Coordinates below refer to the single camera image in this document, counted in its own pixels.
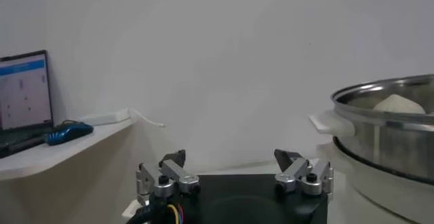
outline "pot handle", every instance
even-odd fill
[[[324,111],[309,117],[311,123],[320,134],[331,134],[338,138],[355,135],[354,124],[339,116],[333,110]]]

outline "metal bracket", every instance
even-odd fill
[[[179,184],[181,193],[194,194],[200,191],[199,177],[185,172],[177,163],[172,160],[163,161],[161,172],[173,178]]]
[[[174,181],[163,175],[158,166],[141,164],[142,179],[149,182],[149,191],[159,198],[168,198],[174,193]]]
[[[329,162],[319,160],[312,171],[301,180],[302,191],[307,195],[333,192],[334,171]]]
[[[296,158],[289,168],[275,175],[276,189],[281,193],[293,192],[296,189],[297,180],[309,173],[311,168],[308,160]]]

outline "computer mouse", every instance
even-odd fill
[[[48,145],[59,145],[67,141],[90,134],[94,127],[82,122],[63,123],[54,128],[54,131],[45,135]]]

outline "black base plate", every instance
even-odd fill
[[[201,175],[196,197],[175,193],[188,224],[326,224],[328,197],[280,196],[274,174]],[[173,218],[164,223],[174,223]]]

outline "white shelf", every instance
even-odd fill
[[[43,172],[132,124],[133,121],[127,119],[116,124],[96,126],[93,133],[73,141],[56,146],[42,144],[0,159],[0,181],[26,177]]]

